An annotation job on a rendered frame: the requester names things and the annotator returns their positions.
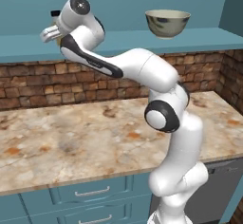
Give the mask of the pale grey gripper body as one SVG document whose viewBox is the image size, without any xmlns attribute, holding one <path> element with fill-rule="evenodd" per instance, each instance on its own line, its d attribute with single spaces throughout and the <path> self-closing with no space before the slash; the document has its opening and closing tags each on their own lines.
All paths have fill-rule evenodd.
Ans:
<svg viewBox="0 0 243 224">
<path fill-rule="evenodd" d="M 44 43 L 48 43 L 52 40 L 56 40 L 62 37 L 62 33 L 60 32 L 59 28 L 56 25 L 51 27 L 45 28 L 40 33 L 40 38 Z"/>
</svg>

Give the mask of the teal cabinet side panel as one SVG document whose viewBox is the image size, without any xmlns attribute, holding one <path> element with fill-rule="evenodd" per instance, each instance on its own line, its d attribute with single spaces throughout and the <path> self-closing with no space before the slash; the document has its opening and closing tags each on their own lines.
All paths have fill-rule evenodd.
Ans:
<svg viewBox="0 0 243 224">
<path fill-rule="evenodd" d="M 227 223 L 230 221 L 230 219 L 233 216 L 234 211 L 242 197 L 243 197 L 243 176 L 239 180 L 239 182 L 235 188 L 234 194 L 231 197 L 231 200 L 229 201 L 229 203 L 219 221 L 219 224 L 224 224 L 224 223 Z"/>
</svg>

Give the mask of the patterned ceramic bowl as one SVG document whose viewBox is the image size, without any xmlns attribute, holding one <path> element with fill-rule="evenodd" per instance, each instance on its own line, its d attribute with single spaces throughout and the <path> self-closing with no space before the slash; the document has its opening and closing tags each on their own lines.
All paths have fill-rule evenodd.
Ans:
<svg viewBox="0 0 243 224">
<path fill-rule="evenodd" d="M 160 39 L 172 39 L 186 27 L 191 14 L 173 9 L 152 9 L 145 12 L 150 31 Z"/>
</svg>

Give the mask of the teal drawer front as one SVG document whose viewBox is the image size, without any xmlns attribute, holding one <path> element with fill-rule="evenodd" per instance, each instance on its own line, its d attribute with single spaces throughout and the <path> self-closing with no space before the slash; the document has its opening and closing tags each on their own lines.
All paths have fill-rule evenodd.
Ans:
<svg viewBox="0 0 243 224">
<path fill-rule="evenodd" d="M 54 204 L 64 203 L 91 203 L 96 201 L 102 201 L 103 199 L 116 199 L 119 196 L 124 196 L 133 190 L 134 177 L 115 177 L 107 178 L 104 180 L 66 185 L 62 187 L 51 188 L 49 190 L 52 201 Z M 97 191 L 105 189 L 106 186 L 110 186 L 110 191 L 104 194 L 95 196 L 76 197 L 74 192 L 86 193 L 91 191 Z"/>
<path fill-rule="evenodd" d="M 105 202 L 72 208 L 60 212 L 31 215 L 32 224 L 78 224 L 79 220 L 89 221 L 113 215 L 112 219 L 99 224 L 145 224 L 150 208 L 150 195 L 130 197 L 117 201 Z"/>
</svg>

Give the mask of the teal cupboard door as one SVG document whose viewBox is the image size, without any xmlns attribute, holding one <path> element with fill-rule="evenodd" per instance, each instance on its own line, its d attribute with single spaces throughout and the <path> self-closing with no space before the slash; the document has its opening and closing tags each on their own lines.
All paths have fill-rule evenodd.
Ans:
<svg viewBox="0 0 243 224">
<path fill-rule="evenodd" d="M 18 194 L 0 196 L 0 224 L 31 224 L 25 204 Z"/>
</svg>

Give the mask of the grey dishwasher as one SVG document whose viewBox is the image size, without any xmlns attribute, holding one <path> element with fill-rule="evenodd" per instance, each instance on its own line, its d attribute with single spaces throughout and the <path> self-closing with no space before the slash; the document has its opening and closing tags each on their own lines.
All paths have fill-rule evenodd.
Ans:
<svg viewBox="0 0 243 224">
<path fill-rule="evenodd" d="M 205 162 L 209 179 L 187 201 L 193 224 L 218 224 L 243 175 L 243 157 Z"/>
</svg>

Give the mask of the open teal wall cabinet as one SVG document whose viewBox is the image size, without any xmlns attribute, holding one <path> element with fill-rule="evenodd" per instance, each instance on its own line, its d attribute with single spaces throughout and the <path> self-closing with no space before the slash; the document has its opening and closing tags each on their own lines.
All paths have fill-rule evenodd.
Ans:
<svg viewBox="0 0 243 224">
<path fill-rule="evenodd" d="M 52 11 L 67 0 L 0 0 L 0 63 L 59 60 L 53 42 L 45 44 L 41 31 L 50 26 Z M 243 48 L 243 0 L 88 0 L 105 28 L 97 47 L 112 56 L 134 47 L 155 53 L 197 52 Z M 180 35 L 160 40 L 149 30 L 150 9 L 177 9 L 191 17 Z"/>
</svg>

